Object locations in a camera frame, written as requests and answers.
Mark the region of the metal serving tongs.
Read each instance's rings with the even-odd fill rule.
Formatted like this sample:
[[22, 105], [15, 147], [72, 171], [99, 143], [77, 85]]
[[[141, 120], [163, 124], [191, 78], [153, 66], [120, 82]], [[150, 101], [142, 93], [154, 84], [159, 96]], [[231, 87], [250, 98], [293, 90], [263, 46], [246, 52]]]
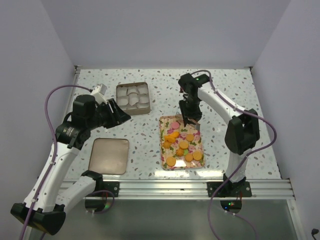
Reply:
[[180, 106], [180, 115], [183, 122], [183, 126], [191, 126], [195, 130], [200, 131], [199, 120], [202, 118], [202, 112], [199, 107], [195, 109], [187, 108], [185, 106]]

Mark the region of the pink round cookie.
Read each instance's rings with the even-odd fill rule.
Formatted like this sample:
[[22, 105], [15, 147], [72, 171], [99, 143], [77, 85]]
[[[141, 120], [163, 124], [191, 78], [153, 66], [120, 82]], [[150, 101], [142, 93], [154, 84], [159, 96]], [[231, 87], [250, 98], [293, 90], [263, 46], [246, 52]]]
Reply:
[[170, 127], [174, 130], [178, 129], [180, 127], [180, 123], [177, 121], [174, 121], [170, 124]]

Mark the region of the gold square cookie tin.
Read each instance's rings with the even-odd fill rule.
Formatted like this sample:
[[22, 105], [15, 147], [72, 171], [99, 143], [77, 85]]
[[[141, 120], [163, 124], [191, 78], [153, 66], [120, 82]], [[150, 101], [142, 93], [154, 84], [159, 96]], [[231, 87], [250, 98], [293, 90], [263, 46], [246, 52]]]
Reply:
[[116, 103], [130, 116], [151, 112], [149, 87], [146, 82], [119, 84], [116, 86]]

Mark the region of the orange flower cookie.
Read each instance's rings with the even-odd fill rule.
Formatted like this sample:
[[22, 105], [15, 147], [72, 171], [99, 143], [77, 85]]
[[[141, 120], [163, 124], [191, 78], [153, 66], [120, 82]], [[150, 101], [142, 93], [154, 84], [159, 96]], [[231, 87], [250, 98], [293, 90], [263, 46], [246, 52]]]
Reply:
[[168, 135], [165, 135], [164, 136], [164, 140], [166, 141], [166, 142], [169, 142], [169, 143], [175, 143], [176, 142], [176, 140], [177, 140], [177, 138], [179, 137], [179, 135], [180, 135], [180, 133], [179, 132], [177, 132], [177, 131], [175, 131], [175, 132], [173, 132], [173, 133], [171, 133], [171, 134], [168, 134]]
[[177, 157], [182, 157], [184, 156], [184, 150], [182, 148], [178, 148], [176, 151], [175, 151], [175, 155]]

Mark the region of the floral rectangular tray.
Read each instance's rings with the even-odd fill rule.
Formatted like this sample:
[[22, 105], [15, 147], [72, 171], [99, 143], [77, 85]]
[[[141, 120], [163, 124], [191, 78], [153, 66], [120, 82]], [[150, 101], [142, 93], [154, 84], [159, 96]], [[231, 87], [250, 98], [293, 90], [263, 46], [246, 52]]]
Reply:
[[161, 165], [164, 170], [197, 169], [205, 165], [201, 132], [184, 125], [182, 116], [159, 119]]

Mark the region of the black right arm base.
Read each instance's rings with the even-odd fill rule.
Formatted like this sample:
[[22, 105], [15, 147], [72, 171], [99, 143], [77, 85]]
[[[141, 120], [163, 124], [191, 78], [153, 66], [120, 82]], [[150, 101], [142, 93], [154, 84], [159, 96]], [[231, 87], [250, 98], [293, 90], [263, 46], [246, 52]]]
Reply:
[[[215, 191], [222, 185], [222, 182], [219, 181], [209, 181], [206, 183], [207, 186], [207, 194], [211, 198]], [[250, 198], [252, 197], [252, 190], [250, 183], [248, 181], [245, 182], [237, 182], [237, 183], [226, 183], [222, 188], [220, 188], [216, 194], [215, 198]]]

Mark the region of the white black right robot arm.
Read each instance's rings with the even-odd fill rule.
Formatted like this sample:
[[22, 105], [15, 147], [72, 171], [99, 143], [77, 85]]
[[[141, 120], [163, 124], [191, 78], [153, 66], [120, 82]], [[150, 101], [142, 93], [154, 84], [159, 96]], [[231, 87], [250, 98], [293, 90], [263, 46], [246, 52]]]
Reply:
[[251, 153], [260, 139], [259, 120], [254, 109], [246, 110], [228, 98], [218, 89], [212, 89], [210, 77], [206, 74], [193, 77], [186, 73], [178, 80], [183, 100], [179, 107], [183, 124], [200, 129], [202, 118], [200, 103], [207, 103], [227, 124], [224, 142], [228, 150], [228, 166], [223, 174], [223, 192], [227, 196], [235, 196], [246, 181], [246, 165], [244, 158]]

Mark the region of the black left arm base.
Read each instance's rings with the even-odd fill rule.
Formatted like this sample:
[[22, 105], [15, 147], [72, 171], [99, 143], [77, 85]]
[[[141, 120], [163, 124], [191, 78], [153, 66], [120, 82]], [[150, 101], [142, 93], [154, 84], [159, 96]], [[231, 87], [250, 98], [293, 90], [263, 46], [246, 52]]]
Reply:
[[98, 190], [94, 190], [90, 193], [81, 192], [81, 197], [102, 197], [102, 198], [111, 198], [112, 194], [115, 198], [119, 196], [120, 191], [120, 182], [119, 181], [104, 181], [103, 186]]

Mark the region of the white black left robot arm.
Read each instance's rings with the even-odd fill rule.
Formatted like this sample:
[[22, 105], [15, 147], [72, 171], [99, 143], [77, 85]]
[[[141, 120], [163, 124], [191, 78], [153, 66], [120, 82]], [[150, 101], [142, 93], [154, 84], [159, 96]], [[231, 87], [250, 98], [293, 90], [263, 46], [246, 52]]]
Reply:
[[76, 183], [59, 194], [69, 167], [80, 153], [91, 132], [97, 128], [110, 129], [131, 119], [114, 99], [98, 102], [93, 95], [83, 94], [73, 101], [67, 114], [54, 134], [47, 162], [32, 191], [22, 203], [15, 203], [10, 213], [23, 223], [48, 235], [55, 235], [62, 228], [67, 213], [84, 197], [114, 194], [104, 188], [100, 173], [86, 170]]

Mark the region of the round sandwich cookie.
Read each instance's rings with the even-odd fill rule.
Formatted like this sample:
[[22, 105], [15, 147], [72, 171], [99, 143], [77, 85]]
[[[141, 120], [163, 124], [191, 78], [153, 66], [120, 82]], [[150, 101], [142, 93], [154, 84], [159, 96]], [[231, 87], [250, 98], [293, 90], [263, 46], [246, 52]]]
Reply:
[[192, 153], [192, 157], [195, 161], [200, 161], [203, 158], [203, 153], [201, 151], [195, 151]]
[[175, 164], [176, 164], [177, 160], [175, 157], [173, 156], [170, 156], [166, 159], [166, 164], [169, 166], [169, 167], [174, 167]]
[[179, 147], [183, 150], [188, 149], [189, 148], [189, 143], [187, 141], [180, 141], [179, 142]]
[[187, 140], [188, 142], [192, 142], [192, 141], [194, 140], [194, 135], [193, 135], [193, 134], [187, 134], [187, 135], [186, 135], [186, 140]]

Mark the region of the round sandwich cookie middle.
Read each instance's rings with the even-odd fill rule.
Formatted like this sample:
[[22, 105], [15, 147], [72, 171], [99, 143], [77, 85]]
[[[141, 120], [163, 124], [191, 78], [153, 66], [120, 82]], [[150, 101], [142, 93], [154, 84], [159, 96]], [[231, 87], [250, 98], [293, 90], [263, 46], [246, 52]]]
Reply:
[[183, 150], [188, 149], [189, 148], [189, 143], [187, 141], [180, 141], [179, 142], [179, 147]]

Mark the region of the green round cookie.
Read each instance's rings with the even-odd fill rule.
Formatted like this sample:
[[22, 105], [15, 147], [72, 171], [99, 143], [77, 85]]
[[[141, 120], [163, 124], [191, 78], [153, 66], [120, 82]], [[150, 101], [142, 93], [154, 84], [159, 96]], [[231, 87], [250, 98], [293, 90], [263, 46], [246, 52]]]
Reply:
[[185, 156], [185, 155], [187, 155], [189, 153], [189, 150], [188, 149], [184, 149], [183, 150], [183, 155]]

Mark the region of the orange flower cookie front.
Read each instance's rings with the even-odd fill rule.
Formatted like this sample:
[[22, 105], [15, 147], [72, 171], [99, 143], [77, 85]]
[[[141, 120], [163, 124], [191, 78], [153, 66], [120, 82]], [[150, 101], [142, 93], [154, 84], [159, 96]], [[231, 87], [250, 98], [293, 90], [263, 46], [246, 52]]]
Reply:
[[177, 157], [182, 157], [184, 156], [184, 150], [182, 148], [178, 148], [176, 151], [175, 151], [175, 155]]

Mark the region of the round sandwich cookie front right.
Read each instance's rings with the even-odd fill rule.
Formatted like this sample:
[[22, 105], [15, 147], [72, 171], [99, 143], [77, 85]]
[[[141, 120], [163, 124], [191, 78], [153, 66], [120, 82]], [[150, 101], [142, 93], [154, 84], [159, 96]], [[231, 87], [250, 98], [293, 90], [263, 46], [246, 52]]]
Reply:
[[203, 158], [203, 153], [201, 151], [195, 151], [192, 153], [192, 157], [195, 161], [200, 161]]

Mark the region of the gold square tin lid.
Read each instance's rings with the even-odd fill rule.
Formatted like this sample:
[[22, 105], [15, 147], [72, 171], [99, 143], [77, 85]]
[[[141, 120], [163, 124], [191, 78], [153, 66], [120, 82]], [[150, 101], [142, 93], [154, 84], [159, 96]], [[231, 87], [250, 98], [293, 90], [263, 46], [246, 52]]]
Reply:
[[88, 169], [102, 175], [123, 175], [127, 171], [129, 146], [124, 138], [95, 139]]

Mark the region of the round sandwich cookie front left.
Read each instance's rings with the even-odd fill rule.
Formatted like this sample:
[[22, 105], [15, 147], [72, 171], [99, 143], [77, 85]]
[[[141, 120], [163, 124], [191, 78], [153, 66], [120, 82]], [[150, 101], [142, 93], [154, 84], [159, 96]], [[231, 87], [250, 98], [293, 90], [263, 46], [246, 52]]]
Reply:
[[175, 157], [173, 156], [170, 156], [166, 159], [166, 164], [169, 166], [169, 167], [174, 167], [175, 164], [176, 164], [177, 160]]

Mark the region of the aluminium frame rail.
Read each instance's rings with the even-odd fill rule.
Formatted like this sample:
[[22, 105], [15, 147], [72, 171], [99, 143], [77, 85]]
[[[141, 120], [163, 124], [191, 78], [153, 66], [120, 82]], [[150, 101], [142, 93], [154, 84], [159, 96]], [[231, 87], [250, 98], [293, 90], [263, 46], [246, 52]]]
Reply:
[[[162, 116], [180, 113], [178, 101], [178, 77], [195, 69], [84, 69], [76, 71], [76, 84], [93, 89], [98, 84], [107, 87], [107, 99], [116, 99], [116, 86], [146, 82], [150, 92], [151, 111], [143, 115], [132, 116], [131, 120], [111, 129], [98, 128], [91, 132], [82, 151], [64, 177], [59, 189], [69, 187], [80, 173], [89, 166], [89, 150], [96, 138], [124, 138], [129, 140], [127, 170], [122, 175], [105, 175], [104, 180], [119, 182], [119, 196], [131, 199], [146, 197], [148, 200], [179, 199], [208, 200], [207, 182], [222, 183], [227, 168], [229, 154], [224, 142], [227, 123], [206, 103], [201, 103], [201, 137], [204, 141], [205, 165], [191, 170], [163, 170], [160, 160], [159, 120]], [[238, 106], [254, 108], [262, 116], [260, 103], [249, 68], [211, 69], [215, 87], [235, 101]], [[293, 223], [293, 232], [297, 221], [297, 207], [290, 180], [281, 179], [272, 147], [260, 150], [249, 156], [246, 168], [247, 181], [250, 182], [252, 197], [243, 194], [243, 207], [240, 215], [244, 217], [244, 207], [249, 201], [284, 201], [285, 213]]]

